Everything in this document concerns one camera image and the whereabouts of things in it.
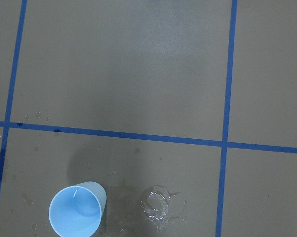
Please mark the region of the light blue plastic cup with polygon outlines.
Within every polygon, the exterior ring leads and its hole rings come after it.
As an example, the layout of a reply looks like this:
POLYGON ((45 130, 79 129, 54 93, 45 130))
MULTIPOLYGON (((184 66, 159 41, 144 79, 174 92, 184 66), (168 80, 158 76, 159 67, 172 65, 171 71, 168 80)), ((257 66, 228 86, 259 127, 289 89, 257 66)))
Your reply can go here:
POLYGON ((50 203, 51 227, 60 237, 90 237, 100 226, 106 201, 106 191, 99 183, 66 187, 50 203))

